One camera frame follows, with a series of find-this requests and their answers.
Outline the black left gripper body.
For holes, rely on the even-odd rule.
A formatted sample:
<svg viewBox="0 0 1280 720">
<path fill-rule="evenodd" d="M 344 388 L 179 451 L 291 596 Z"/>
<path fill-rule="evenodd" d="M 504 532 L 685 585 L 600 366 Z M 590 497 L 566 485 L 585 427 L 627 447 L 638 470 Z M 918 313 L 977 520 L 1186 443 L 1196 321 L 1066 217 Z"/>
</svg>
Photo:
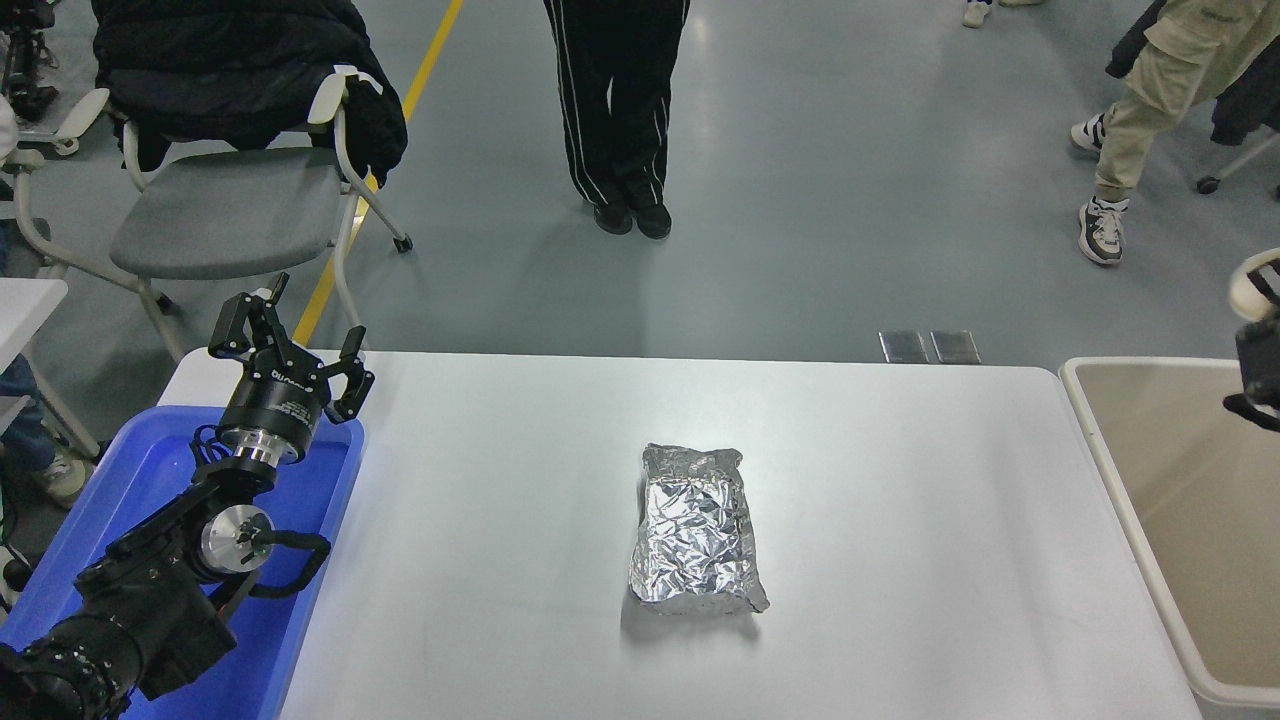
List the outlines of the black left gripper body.
<svg viewBox="0 0 1280 720">
<path fill-rule="evenodd" d="M 317 380 L 320 363 L 279 366 L 242 364 L 241 378 L 218 423 L 218 441 L 228 448 L 246 447 L 252 436 L 271 436 L 283 445 L 282 456 L 305 456 L 324 406 L 330 400 L 326 380 Z"/>
</svg>

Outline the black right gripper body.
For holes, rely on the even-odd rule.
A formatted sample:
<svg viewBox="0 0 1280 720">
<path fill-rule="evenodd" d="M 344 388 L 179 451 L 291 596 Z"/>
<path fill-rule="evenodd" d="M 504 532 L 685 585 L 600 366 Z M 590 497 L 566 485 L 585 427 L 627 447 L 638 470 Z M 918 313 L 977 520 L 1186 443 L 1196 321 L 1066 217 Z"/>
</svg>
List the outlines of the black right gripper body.
<svg viewBox="0 0 1280 720">
<path fill-rule="evenodd" d="M 1243 325 L 1236 332 L 1236 356 L 1245 397 L 1253 404 L 1277 404 L 1277 318 L 1266 318 Z"/>
</svg>

